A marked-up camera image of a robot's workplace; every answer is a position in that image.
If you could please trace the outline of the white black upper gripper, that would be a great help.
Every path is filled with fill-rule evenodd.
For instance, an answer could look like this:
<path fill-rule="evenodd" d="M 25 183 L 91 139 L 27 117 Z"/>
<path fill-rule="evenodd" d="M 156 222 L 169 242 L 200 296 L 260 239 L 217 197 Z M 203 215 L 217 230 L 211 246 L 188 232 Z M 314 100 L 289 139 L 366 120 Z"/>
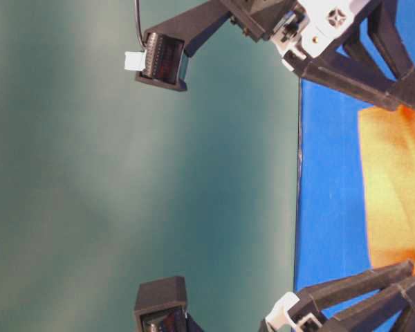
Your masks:
<path fill-rule="evenodd" d="M 286 68 L 374 106 L 415 110 L 415 65 L 396 28 L 397 1 L 229 1 L 228 10 L 254 41 L 272 42 Z M 360 40 L 360 24 L 395 80 Z M 347 36 L 344 56 L 323 56 Z"/>

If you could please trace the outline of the white black lower gripper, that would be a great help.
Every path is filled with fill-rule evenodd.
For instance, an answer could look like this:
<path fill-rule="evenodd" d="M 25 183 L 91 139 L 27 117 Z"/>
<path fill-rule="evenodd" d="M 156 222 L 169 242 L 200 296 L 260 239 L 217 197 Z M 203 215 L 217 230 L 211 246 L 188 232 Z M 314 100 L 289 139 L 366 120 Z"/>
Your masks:
<path fill-rule="evenodd" d="M 319 331 L 327 321 L 321 312 L 324 309 L 384 288 L 335 314 L 326 322 L 327 331 L 373 331 L 399 311 L 415 320 L 415 275 L 410 277 L 413 269 L 413 263 L 406 260 L 307 286 L 298 293 L 287 292 L 260 322 L 259 331 L 278 331 L 285 325 L 294 331 Z"/>

